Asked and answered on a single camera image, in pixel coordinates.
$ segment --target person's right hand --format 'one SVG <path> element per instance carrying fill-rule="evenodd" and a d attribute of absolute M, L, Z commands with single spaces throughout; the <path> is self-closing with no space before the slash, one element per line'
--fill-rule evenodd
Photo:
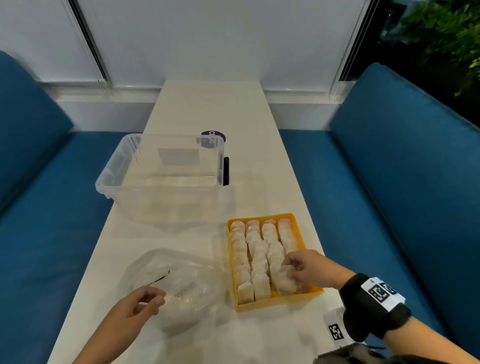
<path fill-rule="evenodd" d="M 300 283 L 309 283 L 319 288 L 339 290 L 355 273 L 321 255 L 316 250 L 296 250 L 287 254 L 283 266 L 292 265 L 296 270 L 288 277 Z"/>

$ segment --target clear plastic storage box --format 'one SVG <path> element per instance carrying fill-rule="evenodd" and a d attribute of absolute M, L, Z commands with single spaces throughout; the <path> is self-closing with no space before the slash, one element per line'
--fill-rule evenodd
<path fill-rule="evenodd" d="M 219 187 L 227 183 L 222 137 L 129 134 L 98 177 L 96 190 L 134 220 L 182 223 L 208 219 Z"/>

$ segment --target black wristband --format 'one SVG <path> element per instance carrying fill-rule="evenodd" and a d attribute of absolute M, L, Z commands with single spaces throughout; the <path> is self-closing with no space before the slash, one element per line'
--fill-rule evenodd
<path fill-rule="evenodd" d="M 411 317 L 411 311 L 398 303 L 387 311 L 361 286 L 369 279 L 365 274 L 353 276 L 340 290 L 345 305 L 345 329 L 355 341 L 364 341 L 369 333 L 382 339 L 389 330 L 402 327 Z"/>

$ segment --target white label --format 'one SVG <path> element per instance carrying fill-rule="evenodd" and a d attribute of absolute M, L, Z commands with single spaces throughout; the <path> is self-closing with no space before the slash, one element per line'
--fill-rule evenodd
<path fill-rule="evenodd" d="M 405 303 L 402 295 L 377 277 L 369 278 L 361 287 L 388 312 L 399 303 Z"/>
<path fill-rule="evenodd" d="M 325 325 L 337 349 L 355 343 L 355 340 L 348 335 L 345 325 L 343 324 L 344 312 L 345 308 L 339 307 L 324 314 Z"/>

